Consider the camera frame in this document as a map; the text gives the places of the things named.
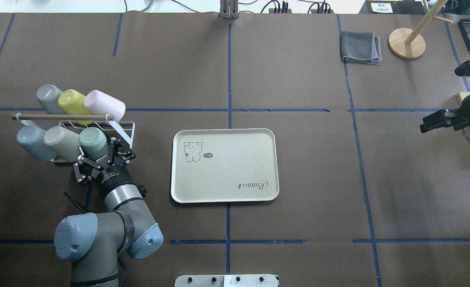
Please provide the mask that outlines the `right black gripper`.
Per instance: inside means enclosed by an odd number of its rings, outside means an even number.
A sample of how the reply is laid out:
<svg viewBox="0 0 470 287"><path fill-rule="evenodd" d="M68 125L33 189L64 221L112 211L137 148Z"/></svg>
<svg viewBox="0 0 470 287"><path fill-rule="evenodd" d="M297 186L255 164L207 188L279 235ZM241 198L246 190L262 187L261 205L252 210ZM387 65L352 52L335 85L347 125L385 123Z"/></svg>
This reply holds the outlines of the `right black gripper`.
<svg viewBox="0 0 470 287"><path fill-rule="evenodd" d="M457 93L456 99L460 107L456 111L453 129L458 131L470 126L470 93ZM452 126L451 118L452 116L450 116L450 111L448 110L436 111L422 119L423 123L419 127L420 131L421 133L426 133L433 129L450 127Z"/></svg>

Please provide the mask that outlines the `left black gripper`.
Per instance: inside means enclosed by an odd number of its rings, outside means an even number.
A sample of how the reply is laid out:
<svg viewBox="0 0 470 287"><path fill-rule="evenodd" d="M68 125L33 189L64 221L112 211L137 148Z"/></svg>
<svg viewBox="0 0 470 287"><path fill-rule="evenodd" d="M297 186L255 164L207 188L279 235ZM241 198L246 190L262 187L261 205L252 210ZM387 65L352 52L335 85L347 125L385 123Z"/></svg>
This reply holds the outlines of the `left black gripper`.
<svg viewBox="0 0 470 287"><path fill-rule="evenodd" d="M84 187L98 178L102 171L107 171L107 168L127 165L129 160L136 158L136 154L123 138L110 138L107 154L97 160L89 159L81 146L78 146L78 150L80 155L73 167L77 182Z"/></svg>

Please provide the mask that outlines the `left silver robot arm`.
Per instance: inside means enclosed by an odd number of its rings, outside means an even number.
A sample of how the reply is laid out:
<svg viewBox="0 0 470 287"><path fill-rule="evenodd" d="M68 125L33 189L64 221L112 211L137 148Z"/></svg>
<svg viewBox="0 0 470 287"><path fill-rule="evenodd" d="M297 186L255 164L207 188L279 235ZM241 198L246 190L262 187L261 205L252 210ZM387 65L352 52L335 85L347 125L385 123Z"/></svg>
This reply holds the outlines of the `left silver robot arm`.
<svg viewBox="0 0 470 287"><path fill-rule="evenodd" d="M71 262L71 287L117 287L118 256L134 260L151 256L164 237L144 198L147 189L137 185L127 170L135 158L124 139L110 138L107 153L94 159L82 147L74 163L79 184L94 182L107 212L88 212L64 218L57 226L54 247L59 258Z"/></svg>

